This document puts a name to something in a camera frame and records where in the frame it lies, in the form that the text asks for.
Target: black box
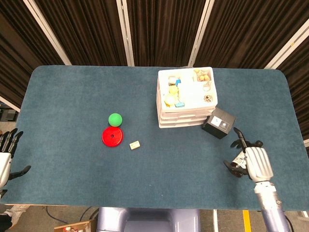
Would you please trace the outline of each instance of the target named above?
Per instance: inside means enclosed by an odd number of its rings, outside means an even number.
[[[235,119],[236,118],[229,113],[216,108],[212,114],[207,117],[202,125],[202,129],[218,139],[222,139],[233,128]]]

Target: shoe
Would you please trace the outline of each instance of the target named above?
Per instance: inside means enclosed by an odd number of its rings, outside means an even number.
[[[18,222],[22,213],[24,213],[29,207],[30,205],[14,205],[11,209],[7,209],[4,213],[12,217],[11,223],[12,226],[14,226]]]

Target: small white block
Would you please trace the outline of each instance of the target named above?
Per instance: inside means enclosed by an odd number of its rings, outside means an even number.
[[[133,143],[130,144],[131,150],[134,150],[134,149],[136,149],[136,148],[138,148],[138,147],[140,147],[139,141],[135,141],[135,142],[133,142]]]

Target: black curtain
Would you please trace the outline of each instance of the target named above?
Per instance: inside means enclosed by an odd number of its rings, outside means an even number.
[[[127,0],[136,66],[187,66],[205,0]]]
[[[0,96],[21,107],[32,71],[63,64],[23,1],[0,1]]]
[[[287,78],[301,133],[309,139],[309,37],[277,69]]]
[[[195,67],[262,69],[308,18],[307,0],[216,0]]]
[[[126,65],[115,0],[36,0],[73,65]]]

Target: cable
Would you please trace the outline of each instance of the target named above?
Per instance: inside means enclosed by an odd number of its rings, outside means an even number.
[[[92,213],[92,215],[90,216],[89,220],[91,220],[93,218],[93,216],[98,212],[98,208]]]
[[[294,232],[294,228],[293,228],[293,226],[292,226],[292,223],[291,223],[291,221],[289,220],[289,218],[285,215],[285,218],[286,218],[286,220],[289,222],[289,224],[290,224],[290,227],[291,227],[291,232]]]
[[[82,221],[83,216],[84,216],[85,213],[88,211],[88,209],[90,209],[91,207],[87,208],[87,209],[83,212],[83,214],[82,214],[82,216],[81,216],[81,219],[79,219],[79,221]]]
[[[58,219],[58,218],[55,218],[55,217],[51,216],[51,215],[49,214],[49,212],[48,212],[47,207],[48,207],[48,206],[46,206],[46,212],[47,212],[48,216],[50,216],[52,219],[55,219],[55,220],[57,220],[57,221],[61,221],[61,222],[63,222],[64,224],[68,224],[68,222],[66,222],[66,221],[63,221],[63,220],[60,220],[60,219]]]

